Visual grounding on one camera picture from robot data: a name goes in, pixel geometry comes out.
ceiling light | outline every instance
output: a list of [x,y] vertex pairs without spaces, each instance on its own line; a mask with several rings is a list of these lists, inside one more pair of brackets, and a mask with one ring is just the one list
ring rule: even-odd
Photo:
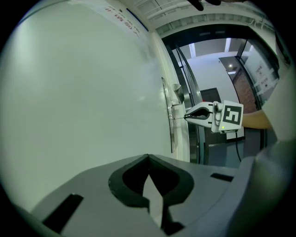
[[231,38],[227,38],[224,52],[229,52],[230,42],[231,42]]
[[195,45],[194,45],[194,43],[189,45],[189,49],[190,49],[191,58],[196,57],[196,53],[195,53]]

white sleeve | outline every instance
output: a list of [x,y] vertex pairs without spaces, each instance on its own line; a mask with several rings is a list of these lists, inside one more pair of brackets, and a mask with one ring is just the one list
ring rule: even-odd
[[296,138],[296,70],[290,66],[262,106],[279,141]]

glass door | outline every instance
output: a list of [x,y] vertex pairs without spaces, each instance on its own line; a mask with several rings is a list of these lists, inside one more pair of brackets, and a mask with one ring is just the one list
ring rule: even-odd
[[[246,74],[259,110],[269,99],[279,80],[275,54],[266,50],[257,40],[246,40],[236,60]],[[277,140],[272,129],[262,130],[261,138],[261,149]]]
[[[175,70],[177,72],[178,80],[182,86],[184,92],[184,105],[186,111],[190,110],[193,106],[202,102],[202,96],[197,85],[197,81],[194,74],[188,64],[182,50],[176,46],[176,51],[178,54],[178,59],[173,54],[169,46],[167,46],[167,51],[171,57]],[[204,148],[205,148],[205,132],[204,128],[201,126],[196,126],[193,124],[188,124],[189,130],[189,140],[190,140],[190,162],[205,164],[204,159]]]

ceiling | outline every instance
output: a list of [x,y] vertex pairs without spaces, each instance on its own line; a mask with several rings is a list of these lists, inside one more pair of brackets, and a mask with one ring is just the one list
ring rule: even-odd
[[266,15],[255,5],[226,3],[214,6],[202,0],[204,10],[198,11],[187,0],[131,0],[149,20],[161,37],[188,28],[208,24],[236,24],[273,30]]
[[[237,52],[240,44],[241,44],[241,39],[232,38],[230,41],[230,46],[229,46],[228,52]],[[226,39],[212,39],[212,40],[197,42],[194,44],[196,57],[202,56],[202,55],[207,55],[207,54],[225,52],[225,45],[226,45]],[[192,58],[189,45],[185,45],[183,47],[180,47],[180,49],[182,50],[182,52],[187,60]],[[177,51],[173,50],[173,53],[174,53],[177,61],[179,62],[179,57],[178,57]]]

white wall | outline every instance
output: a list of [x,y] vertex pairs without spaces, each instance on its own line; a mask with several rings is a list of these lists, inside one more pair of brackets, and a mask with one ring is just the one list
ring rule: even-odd
[[31,210],[78,173],[144,153],[173,157],[151,35],[67,2],[12,34],[0,61],[0,177]]
[[[188,63],[197,80],[200,90],[217,88],[221,102],[229,100],[239,102],[235,88],[225,67],[219,62],[220,57],[235,56],[237,52],[215,53],[191,58]],[[243,128],[238,131],[238,137],[244,135]],[[234,133],[228,133],[227,139],[235,138]]]

